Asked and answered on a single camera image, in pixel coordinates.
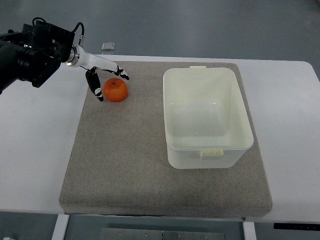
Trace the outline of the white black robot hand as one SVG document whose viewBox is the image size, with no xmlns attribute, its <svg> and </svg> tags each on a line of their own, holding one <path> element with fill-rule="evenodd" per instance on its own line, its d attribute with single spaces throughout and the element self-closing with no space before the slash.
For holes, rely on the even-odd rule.
<svg viewBox="0 0 320 240">
<path fill-rule="evenodd" d="M 97 69 L 114 73 L 116 76 L 120 76 L 126 80 L 130 79 L 124 69 L 118 66 L 115 62 L 95 54 L 87 53 L 81 46 L 75 44 L 71 47 L 69 59 L 65 64 L 69 67 L 81 67 L 86 70 L 85 78 L 88 83 L 88 87 L 100 102 L 104 101 L 104 97 L 101 82 L 98 74 L 96 73 Z"/>
</svg>

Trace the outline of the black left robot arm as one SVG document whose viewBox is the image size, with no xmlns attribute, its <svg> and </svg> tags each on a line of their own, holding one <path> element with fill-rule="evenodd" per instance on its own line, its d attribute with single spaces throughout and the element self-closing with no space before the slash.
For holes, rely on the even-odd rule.
<svg viewBox="0 0 320 240">
<path fill-rule="evenodd" d="M 85 28 L 78 22 L 71 31 L 35 17 L 24 24 L 22 31 L 9 29 L 0 36 L 0 91 L 16 80 L 27 81 L 33 87 L 42 86 L 61 66 L 75 55 L 72 50 L 75 33 Z"/>
</svg>

